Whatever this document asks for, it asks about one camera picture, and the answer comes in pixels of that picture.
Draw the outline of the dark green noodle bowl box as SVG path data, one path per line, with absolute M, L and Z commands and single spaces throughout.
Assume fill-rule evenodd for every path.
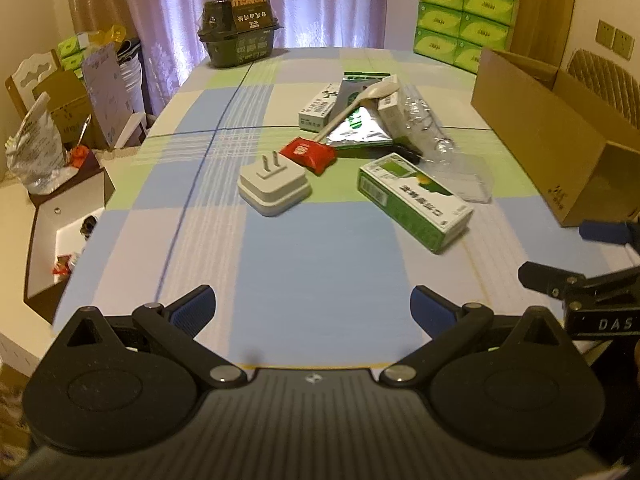
M 268 58 L 280 28 L 270 0 L 212 0 L 203 6 L 198 39 L 216 68 Z

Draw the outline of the wire rack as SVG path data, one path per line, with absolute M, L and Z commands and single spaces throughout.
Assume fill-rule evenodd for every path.
M 420 159 L 433 164 L 448 164 L 456 152 L 456 144 L 440 128 L 432 108 L 424 100 L 414 84 L 404 84 L 399 143 Z

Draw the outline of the checked tablecloth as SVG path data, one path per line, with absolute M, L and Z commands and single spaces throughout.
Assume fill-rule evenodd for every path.
M 357 188 L 358 158 L 310 178 L 311 196 L 277 217 L 239 196 L 240 169 L 299 136 L 297 115 L 348 70 L 398 75 L 421 92 L 473 170 L 492 185 L 468 229 L 433 254 Z M 410 52 L 292 49 L 231 70 L 198 66 L 136 154 L 107 163 L 115 191 L 58 306 L 128 314 L 212 286 L 201 344 L 236 364 L 382 367 L 420 347 L 409 296 L 424 284 L 498 313 L 561 305 L 518 281 L 536 261 L 588 276 L 634 266 L 630 249 L 582 240 L 556 222 L 474 110 L 475 78 Z

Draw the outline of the long white medicine box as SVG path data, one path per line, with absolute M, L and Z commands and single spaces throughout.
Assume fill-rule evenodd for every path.
M 298 112 L 298 126 L 304 131 L 320 132 L 329 122 L 340 86 L 328 84 Z

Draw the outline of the clear plastic tray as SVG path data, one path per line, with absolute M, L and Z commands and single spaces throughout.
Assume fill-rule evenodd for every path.
M 426 171 L 466 202 L 488 204 L 492 200 L 494 177 L 483 157 L 451 153 L 429 162 Z

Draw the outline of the white green tablet box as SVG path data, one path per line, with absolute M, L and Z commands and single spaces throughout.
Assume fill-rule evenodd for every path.
M 410 128 L 406 117 L 405 99 L 400 91 L 378 101 L 378 116 L 392 139 L 399 141 L 408 136 Z

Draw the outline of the red snack packet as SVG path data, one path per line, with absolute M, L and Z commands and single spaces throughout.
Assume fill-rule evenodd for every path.
M 336 151 L 332 146 L 304 139 L 301 136 L 281 148 L 280 154 L 310 170 L 316 176 L 321 176 L 324 170 L 337 159 Z

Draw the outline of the white plastic spoon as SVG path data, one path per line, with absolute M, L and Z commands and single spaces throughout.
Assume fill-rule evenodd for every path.
M 312 138 L 312 140 L 317 143 L 321 142 L 364 102 L 384 99 L 386 96 L 390 96 L 399 89 L 400 84 L 396 80 L 385 79 L 376 82 L 375 84 L 370 84 L 369 87 L 363 89 L 358 96 L 356 96 L 349 106 L 346 106 L 340 114 L 337 114 L 332 120 L 330 120 L 329 123 Z

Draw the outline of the white power plug adapter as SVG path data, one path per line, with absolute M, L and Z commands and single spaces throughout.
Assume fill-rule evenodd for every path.
M 276 151 L 262 154 L 240 169 L 243 200 L 265 217 L 282 214 L 311 196 L 306 169 Z

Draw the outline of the green tissue pack stack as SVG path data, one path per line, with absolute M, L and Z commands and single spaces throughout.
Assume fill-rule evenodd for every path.
M 475 74 L 485 48 L 509 50 L 518 0 L 419 0 L 413 52 Z

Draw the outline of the green white spray medicine box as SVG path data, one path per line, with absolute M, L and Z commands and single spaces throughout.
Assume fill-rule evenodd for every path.
M 465 231 L 473 214 L 465 200 L 395 153 L 361 166 L 357 188 L 434 254 Z

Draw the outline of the brown white open box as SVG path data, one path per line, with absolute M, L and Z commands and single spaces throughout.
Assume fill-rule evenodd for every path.
M 49 195 L 33 195 L 23 300 L 52 323 L 70 265 L 84 250 L 92 229 L 115 191 L 107 170 L 90 153 L 70 180 Z

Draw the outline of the white chair back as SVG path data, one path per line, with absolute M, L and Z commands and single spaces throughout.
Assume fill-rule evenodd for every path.
M 38 84 L 60 70 L 58 54 L 51 49 L 25 58 L 16 71 L 6 78 L 6 91 L 19 118 L 24 118 L 35 103 L 34 91 Z

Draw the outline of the crumpled silver plastic bag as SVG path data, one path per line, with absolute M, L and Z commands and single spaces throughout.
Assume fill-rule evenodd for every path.
M 58 127 L 48 110 L 50 96 L 43 92 L 27 112 L 15 136 L 6 141 L 6 163 L 14 177 L 32 195 L 48 195 L 75 177 Z

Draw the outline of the large cardboard box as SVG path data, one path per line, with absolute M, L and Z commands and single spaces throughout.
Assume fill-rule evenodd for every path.
M 471 103 L 561 226 L 639 215 L 639 130 L 559 67 L 484 49 Z

